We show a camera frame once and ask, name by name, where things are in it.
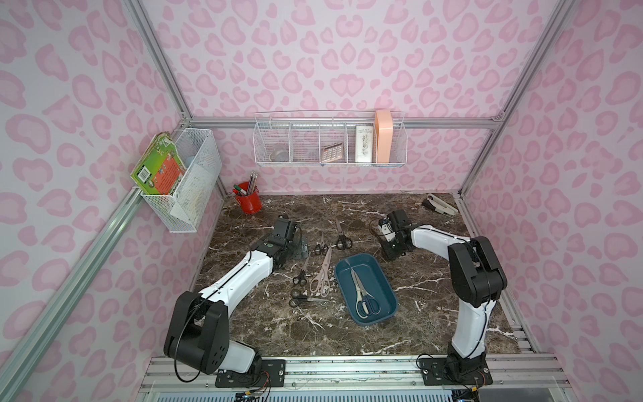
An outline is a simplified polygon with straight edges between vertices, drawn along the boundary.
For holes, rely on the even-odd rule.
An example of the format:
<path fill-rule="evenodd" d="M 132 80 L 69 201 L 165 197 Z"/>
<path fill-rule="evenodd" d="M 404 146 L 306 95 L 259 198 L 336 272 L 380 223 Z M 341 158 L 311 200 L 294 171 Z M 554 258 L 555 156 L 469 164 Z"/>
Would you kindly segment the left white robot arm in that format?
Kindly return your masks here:
<path fill-rule="evenodd" d="M 251 246 L 219 281 L 201 291 L 181 294 L 172 312 L 164 354 L 205 375 L 219 370 L 241 375 L 261 372 L 261 355 L 230 338 L 229 319 L 244 298 L 296 249 L 299 224 L 280 216 L 271 233 Z"/>

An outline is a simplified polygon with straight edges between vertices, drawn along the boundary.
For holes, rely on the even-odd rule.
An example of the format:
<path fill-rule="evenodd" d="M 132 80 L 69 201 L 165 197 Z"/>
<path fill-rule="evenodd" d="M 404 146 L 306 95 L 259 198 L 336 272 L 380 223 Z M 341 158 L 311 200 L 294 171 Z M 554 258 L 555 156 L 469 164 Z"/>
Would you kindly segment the black scissors sideways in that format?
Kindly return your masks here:
<path fill-rule="evenodd" d="M 296 289 L 291 290 L 290 296 L 289 306 L 291 308 L 297 308 L 303 303 L 325 303 L 327 301 L 324 298 L 307 296 Z"/>

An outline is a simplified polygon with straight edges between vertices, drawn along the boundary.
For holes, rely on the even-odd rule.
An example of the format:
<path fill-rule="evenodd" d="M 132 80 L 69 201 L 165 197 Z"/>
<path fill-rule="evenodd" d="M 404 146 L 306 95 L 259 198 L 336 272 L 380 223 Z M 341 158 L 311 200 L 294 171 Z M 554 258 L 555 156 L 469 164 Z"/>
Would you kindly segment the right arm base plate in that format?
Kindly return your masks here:
<path fill-rule="evenodd" d="M 465 385 L 482 387 L 492 385 L 491 370 L 488 368 L 487 355 L 462 359 L 457 354 L 445 358 L 421 355 L 416 359 L 424 385 Z"/>

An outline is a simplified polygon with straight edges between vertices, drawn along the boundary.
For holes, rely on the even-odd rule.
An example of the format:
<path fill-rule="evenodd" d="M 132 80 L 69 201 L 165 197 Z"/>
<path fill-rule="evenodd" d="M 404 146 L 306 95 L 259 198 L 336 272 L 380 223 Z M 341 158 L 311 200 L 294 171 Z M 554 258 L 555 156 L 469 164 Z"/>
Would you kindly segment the large black handled scissors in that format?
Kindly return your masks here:
<path fill-rule="evenodd" d="M 339 220 L 336 221 L 336 227 L 338 230 L 336 248 L 338 248 L 340 251 L 346 251 L 346 250 L 352 249 L 353 241 L 348 236 L 346 236 L 345 232 L 343 231 L 341 222 Z"/>

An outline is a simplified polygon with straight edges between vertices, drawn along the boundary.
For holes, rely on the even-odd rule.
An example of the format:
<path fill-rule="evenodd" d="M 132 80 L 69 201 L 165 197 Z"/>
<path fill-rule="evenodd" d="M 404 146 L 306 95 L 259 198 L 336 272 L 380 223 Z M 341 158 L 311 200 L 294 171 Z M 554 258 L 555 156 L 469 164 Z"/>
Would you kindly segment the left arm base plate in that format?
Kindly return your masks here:
<path fill-rule="evenodd" d="M 216 375 L 216 388 L 256 388 L 267 383 L 271 388 L 281 388 L 285 383 L 286 360 L 268 358 L 259 366 L 252 366 L 247 373 L 232 370 L 219 371 Z"/>

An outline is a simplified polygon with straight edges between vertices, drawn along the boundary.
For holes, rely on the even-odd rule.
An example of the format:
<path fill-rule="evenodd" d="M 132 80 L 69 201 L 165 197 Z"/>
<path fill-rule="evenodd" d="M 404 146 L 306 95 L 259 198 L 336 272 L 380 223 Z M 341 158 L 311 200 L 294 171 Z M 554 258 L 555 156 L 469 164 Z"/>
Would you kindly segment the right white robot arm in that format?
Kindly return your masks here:
<path fill-rule="evenodd" d="M 389 261 L 422 249 L 449 262 L 459 312 L 445 360 L 445 374 L 461 380 L 469 373 L 484 370 L 487 328 L 492 311 L 507 288 L 507 277 L 490 240 L 484 236 L 457 236 L 429 224 L 413 224 L 403 209 L 380 219 L 374 234 Z"/>

